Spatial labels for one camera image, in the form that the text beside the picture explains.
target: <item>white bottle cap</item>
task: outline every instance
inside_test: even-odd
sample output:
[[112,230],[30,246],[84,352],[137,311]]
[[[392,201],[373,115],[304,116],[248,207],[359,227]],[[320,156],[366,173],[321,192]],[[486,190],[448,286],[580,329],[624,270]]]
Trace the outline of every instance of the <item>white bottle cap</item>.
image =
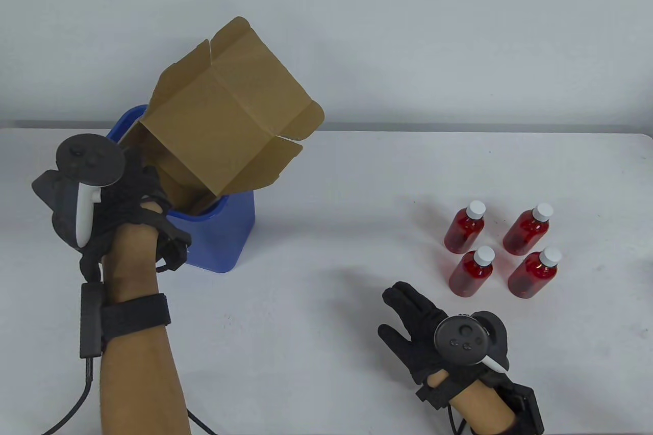
[[551,216],[553,216],[553,208],[546,202],[537,204],[533,209],[533,217],[538,221],[546,222],[551,218]]
[[562,253],[560,253],[559,249],[548,246],[539,253],[539,260],[542,265],[555,267],[562,260]]
[[480,200],[472,200],[467,206],[467,217],[469,219],[480,219],[485,214],[485,204]]
[[481,265],[481,267],[487,267],[494,260],[494,249],[489,246],[479,246],[479,248],[474,251],[474,262]]

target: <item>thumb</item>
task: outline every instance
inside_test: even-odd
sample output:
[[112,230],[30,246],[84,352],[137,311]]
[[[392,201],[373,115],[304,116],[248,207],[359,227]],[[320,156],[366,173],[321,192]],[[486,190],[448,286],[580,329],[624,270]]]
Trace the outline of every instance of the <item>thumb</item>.
[[404,336],[390,325],[381,325],[378,329],[379,337],[385,344],[392,350],[394,355],[399,357],[399,360],[411,368],[411,361],[413,355],[413,344],[406,340]]

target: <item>forearm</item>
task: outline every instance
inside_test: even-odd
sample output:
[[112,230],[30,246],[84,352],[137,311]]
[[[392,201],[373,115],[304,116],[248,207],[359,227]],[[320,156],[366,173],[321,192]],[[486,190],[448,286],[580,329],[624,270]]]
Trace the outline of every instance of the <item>forearm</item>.
[[[438,386],[448,377],[445,370],[432,374],[427,379],[431,388]],[[475,381],[450,401],[478,435],[497,435],[515,424],[515,413],[499,398],[492,388],[481,381]]]
[[[123,225],[103,269],[110,302],[157,294],[157,231]],[[104,435],[190,435],[186,403],[165,327],[111,340],[102,356]]]

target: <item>red liquid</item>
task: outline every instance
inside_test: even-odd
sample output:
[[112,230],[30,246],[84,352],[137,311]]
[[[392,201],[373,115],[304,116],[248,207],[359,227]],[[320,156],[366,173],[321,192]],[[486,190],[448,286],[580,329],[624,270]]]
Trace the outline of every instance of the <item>red liquid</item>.
[[449,277],[449,288],[455,295],[471,297],[492,274],[492,263],[481,267],[474,262],[474,252],[466,253]]
[[548,221],[538,221],[533,211],[524,211],[504,237],[504,248],[513,255],[525,255],[548,231]]
[[536,295],[558,273],[558,266],[547,267],[539,260],[539,251],[531,253],[508,278],[508,289],[522,299]]
[[445,235],[445,246],[451,253],[466,253],[483,230],[485,221],[467,216],[467,209],[460,209]]

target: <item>human hand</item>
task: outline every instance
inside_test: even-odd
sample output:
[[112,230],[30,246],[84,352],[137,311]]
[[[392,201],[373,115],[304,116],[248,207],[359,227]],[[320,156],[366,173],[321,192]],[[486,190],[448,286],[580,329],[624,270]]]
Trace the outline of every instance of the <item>human hand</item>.
[[411,340],[406,340],[390,325],[379,326],[379,337],[408,367],[415,383],[422,384],[429,375],[447,367],[434,344],[436,328],[447,314],[406,282],[397,282],[386,289],[383,302],[399,314]]
[[115,229],[133,216],[139,207],[167,214],[170,201],[166,196],[159,174],[153,166],[143,166],[138,148],[124,151],[124,173],[121,179],[102,188],[101,202],[95,205],[93,235]]

